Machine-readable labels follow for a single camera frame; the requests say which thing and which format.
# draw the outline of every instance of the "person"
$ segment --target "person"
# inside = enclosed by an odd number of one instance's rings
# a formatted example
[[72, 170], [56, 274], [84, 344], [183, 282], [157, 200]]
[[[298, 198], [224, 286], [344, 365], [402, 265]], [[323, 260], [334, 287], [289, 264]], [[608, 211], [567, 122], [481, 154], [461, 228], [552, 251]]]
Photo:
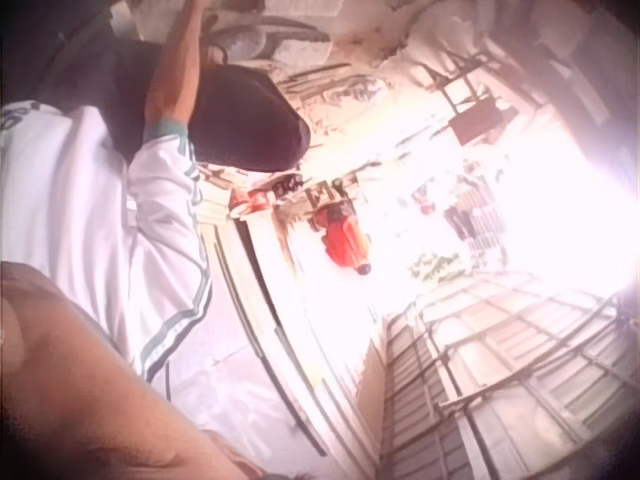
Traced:
[[[2, 97], [4, 104], [37, 100], [63, 114], [97, 107], [111, 148], [131, 163], [140, 149], [145, 99], [163, 48], [126, 37], [117, 21], [122, 14], [112, 13], [110, 4], [3, 2]], [[151, 4], [137, 7], [138, 15], [155, 15]], [[189, 124], [198, 162], [250, 172], [294, 168], [309, 148], [309, 126], [266, 73], [234, 64], [268, 55], [271, 34], [259, 25], [211, 30], [216, 18], [207, 9], [198, 34], [202, 68]]]
[[[164, 46], [131, 165], [101, 112], [36, 101], [2, 110], [2, 258], [51, 279], [148, 381], [205, 315], [211, 280], [187, 124], [205, 0], [186, 0]], [[135, 201], [135, 226], [127, 220]]]
[[371, 239], [365, 235], [349, 202], [330, 205], [327, 229], [322, 236], [327, 255], [339, 267], [352, 268], [359, 275], [371, 273], [369, 252]]
[[0, 477], [290, 480], [199, 431], [42, 273], [0, 268]]

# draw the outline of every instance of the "green stripe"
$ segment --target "green stripe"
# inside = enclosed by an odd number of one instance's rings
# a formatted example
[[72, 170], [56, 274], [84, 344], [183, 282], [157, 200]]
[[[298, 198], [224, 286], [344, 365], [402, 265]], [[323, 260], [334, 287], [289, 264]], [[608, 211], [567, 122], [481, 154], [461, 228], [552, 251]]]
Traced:
[[142, 141], [143, 143], [149, 143], [153, 140], [157, 140], [158, 138], [169, 137], [171, 135], [178, 135], [180, 138], [187, 138], [187, 126], [173, 118], [165, 117], [158, 123], [145, 125]]
[[142, 349], [140, 353], [140, 363], [142, 365], [142, 372], [146, 376], [147, 371], [147, 362], [149, 361], [149, 357], [151, 354], [163, 343], [167, 335], [171, 330], [173, 330], [180, 322], [184, 321], [189, 317], [193, 317], [193, 320], [196, 320], [198, 316], [204, 315], [206, 312], [199, 312], [198, 308], [202, 307], [202, 302], [205, 297], [205, 293], [207, 292], [207, 285], [210, 284], [211, 278], [209, 276], [209, 269], [206, 268], [204, 270], [201, 269], [202, 276], [200, 278], [200, 285], [198, 285], [198, 290], [193, 298], [193, 308], [188, 310], [183, 310], [181, 312], [173, 315], [169, 320], [165, 321], [160, 327], [160, 331], [156, 333], [151, 340], [147, 342], [147, 344]]

